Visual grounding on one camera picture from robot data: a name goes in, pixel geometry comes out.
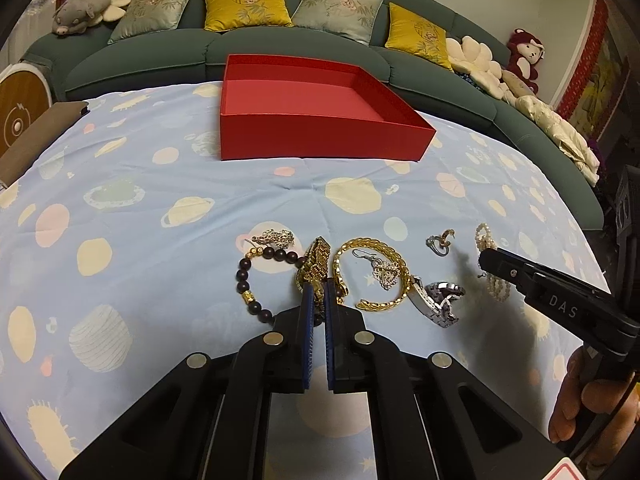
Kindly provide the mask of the right hand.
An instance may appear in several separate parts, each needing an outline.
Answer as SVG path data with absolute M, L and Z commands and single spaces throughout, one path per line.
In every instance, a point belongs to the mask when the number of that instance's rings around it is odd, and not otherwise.
M 567 441 L 574 436 L 576 417 L 581 412 L 611 414 L 631 382 L 631 377 L 624 382 L 601 378 L 582 386 L 580 374 L 583 368 L 584 352 L 578 348 L 567 362 L 566 375 L 549 420 L 548 434 L 553 443 Z M 597 479 L 602 474 L 620 452 L 638 421 L 639 388 L 634 387 L 624 405 L 585 455 L 582 466 L 586 478 Z

